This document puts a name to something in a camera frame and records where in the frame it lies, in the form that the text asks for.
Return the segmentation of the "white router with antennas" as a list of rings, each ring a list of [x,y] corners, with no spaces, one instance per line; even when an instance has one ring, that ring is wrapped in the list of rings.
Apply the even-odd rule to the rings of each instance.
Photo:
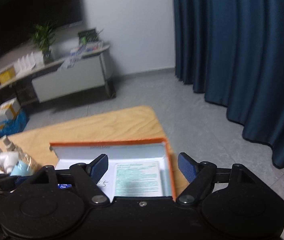
[[[14,63],[14,69],[16,74],[28,72],[33,70],[37,66],[43,65],[43,54],[42,52],[31,52],[26,56],[22,56]]]

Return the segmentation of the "white TV cabinet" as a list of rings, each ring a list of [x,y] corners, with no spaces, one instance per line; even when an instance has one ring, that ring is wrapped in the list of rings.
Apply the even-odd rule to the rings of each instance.
[[[112,70],[105,53],[110,45],[81,53],[73,66],[60,69],[67,61],[59,59],[12,78],[0,85],[0,103],[17,98],[22,106],[46,102],[81,91],[104,87],[109,98],[116,97]]]

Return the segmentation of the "blue plastic bag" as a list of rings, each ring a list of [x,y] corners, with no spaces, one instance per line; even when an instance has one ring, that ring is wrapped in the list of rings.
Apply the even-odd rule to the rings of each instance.
[[[29,118],[26,112],[22,109],[14,120],[0,122],[0,138],[4,135],[9,136],[22,132],[28,121]]]

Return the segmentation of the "black green display box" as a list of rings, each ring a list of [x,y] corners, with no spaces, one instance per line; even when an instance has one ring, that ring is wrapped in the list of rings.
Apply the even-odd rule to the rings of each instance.
[[[89,42],[97,42],[99,40],[99,35],[95,28],[80,31],[78,33],[78,37],[80,40],[80,44],[82,45],[86,45]]]

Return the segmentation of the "clear liquid refill bottle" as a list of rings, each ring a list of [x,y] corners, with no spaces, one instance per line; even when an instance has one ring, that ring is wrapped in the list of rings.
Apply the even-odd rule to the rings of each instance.
[[[17,155],[17,161],[14,166],[17,166],[18,164],[25,164],[26,171],[31,174],[40,169],[40,165],[35,161],[35,159],[28,153],[24,152],[18,145],[14,144],[6,135],[2,138],[2,141],[8,153]]]

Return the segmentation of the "potted green plant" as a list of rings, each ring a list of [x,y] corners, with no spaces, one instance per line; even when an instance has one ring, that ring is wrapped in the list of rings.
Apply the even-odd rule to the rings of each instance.
[[[55,32],[52,23],[36,24],[34,26],[34,33],[31,34],[31,41],[34,48],[41,51],[44,64],[49,64],[54,61],[50,48],[55,42]]]

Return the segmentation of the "dark blue curtain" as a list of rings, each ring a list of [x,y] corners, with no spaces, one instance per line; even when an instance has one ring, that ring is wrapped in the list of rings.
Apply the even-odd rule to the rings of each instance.
[[[284,0],[173,0],[175,74],[284,168]]]

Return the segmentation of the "orange white shallow box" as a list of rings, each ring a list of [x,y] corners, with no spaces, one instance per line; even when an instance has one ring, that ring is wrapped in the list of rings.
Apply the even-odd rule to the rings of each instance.
[[[108,169],[98,187],[114,197],[176,198],[175,183],[167,140],[164,138],[52,142],[58,158],[56,167],[68,169],[75,163],[90,163],[100,154],[108,157]]]

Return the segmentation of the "black wall television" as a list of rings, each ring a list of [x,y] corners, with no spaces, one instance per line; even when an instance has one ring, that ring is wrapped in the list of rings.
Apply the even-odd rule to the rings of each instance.
[[[80,0],[0,0],[0,57],[29,40],[35,25],[81,22]]]

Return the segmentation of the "white plug-in vaporizer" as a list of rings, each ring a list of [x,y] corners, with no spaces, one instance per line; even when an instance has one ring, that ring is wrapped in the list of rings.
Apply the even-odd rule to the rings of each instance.
[[[2,152],[0,149],[0,171],[10,174],[19,161],[19,154],[15,151]]]

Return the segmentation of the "toothpick jar light blue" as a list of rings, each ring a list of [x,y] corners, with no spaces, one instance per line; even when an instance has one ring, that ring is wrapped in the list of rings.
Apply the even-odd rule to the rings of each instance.
[[[35,170],[27,163],[19,160],[13,167],[10,176],[31,176],[35,173]]]

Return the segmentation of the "white yellow cardboard carton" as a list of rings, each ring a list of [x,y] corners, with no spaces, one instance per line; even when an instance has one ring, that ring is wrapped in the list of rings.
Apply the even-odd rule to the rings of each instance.
[[[17,98],[8,100],[0,105],[0,124],[8,120],[14,120],[21,110]]]

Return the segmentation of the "yellow cardboard box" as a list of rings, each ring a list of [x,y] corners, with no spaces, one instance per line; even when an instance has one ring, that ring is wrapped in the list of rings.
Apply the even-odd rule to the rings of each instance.
[[[0,84],[4,84],[16,76],[15,68],[10,66],[0,72]]]

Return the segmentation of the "clear box of small items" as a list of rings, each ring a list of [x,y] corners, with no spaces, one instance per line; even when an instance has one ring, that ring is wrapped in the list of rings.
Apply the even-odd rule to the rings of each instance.
[[[71,49],[70,56],[78,56],[82,53],[98,50],[103,47],[103,41],[88,42],[87,44],[80,44],[78,47]]]

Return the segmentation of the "green text paper box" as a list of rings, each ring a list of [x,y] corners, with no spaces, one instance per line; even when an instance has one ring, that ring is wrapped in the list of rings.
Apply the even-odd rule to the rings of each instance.
[[[160,169],[156,161],[119,163],[115,165],[116,197],[161,197]]]

